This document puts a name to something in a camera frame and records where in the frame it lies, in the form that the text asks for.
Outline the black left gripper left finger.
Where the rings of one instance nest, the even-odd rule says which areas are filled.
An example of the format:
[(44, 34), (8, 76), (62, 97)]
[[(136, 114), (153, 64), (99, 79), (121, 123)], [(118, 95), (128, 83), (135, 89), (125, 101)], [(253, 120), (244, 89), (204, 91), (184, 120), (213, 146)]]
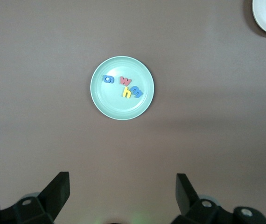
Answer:
[(53, 224), (69, 196), (69, 172), (59, 172), (37, 196), (0, 209), (0, 224)]

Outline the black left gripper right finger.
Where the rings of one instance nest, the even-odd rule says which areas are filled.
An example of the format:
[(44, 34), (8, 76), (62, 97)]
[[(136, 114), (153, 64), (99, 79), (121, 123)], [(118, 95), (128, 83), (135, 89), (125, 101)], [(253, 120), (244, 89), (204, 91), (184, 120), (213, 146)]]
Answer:
[(175, 197), (181, 214), (177, 224), (266, 224), (266, 217), (250, 207), (236, 207), (232, 213), (210, 199), (201, 199), (186, 174), (176, 175)]

